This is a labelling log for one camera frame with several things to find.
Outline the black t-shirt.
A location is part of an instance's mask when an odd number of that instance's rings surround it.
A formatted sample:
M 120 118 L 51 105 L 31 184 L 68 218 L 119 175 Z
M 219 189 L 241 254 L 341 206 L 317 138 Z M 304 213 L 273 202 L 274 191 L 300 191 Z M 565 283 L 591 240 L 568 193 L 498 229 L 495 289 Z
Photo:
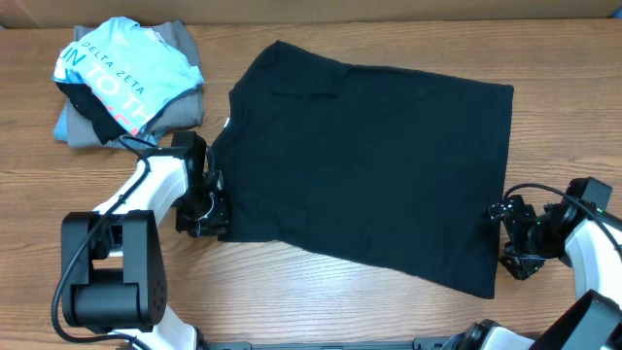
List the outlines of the black t-shirt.
M 213 149 L 228 239 L 279 240 L 495 294 L 514 89 L 267 47 Z

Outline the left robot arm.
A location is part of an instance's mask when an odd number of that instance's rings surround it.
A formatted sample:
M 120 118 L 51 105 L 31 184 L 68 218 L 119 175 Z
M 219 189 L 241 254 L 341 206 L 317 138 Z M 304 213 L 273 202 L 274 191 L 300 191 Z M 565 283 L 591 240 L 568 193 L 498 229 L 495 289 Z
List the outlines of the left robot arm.
M 128 349 L 204 349 L 200 329 L 167 303 L 157 232 L 170 208 L 192 238 L 229 229 L 224 176 L 211 147 L 152 147 L 108 201 L 68 214 L 61 226 L 61 276 L 52 327 L 77 344 L 120 340 Z

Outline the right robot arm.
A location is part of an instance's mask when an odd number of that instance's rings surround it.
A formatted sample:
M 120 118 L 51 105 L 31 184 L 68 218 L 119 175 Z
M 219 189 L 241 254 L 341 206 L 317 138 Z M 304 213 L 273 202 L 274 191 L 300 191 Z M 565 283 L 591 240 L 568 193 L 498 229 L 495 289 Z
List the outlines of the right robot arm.
M 513 278 L 525 280 L 548 260 L 558 259 L 573 273 L 576 301 L 535 339 L 492 320 L 448 338 L 446 349 L 546 350 L 618 349 L 621 346 L 621 221 L 606 210 L 611 186 L 576 178 L 561 201 L 537 215 L 519 187 L 510 188 L 488 210 L 503 222 L 509 240 L 499 259 Z

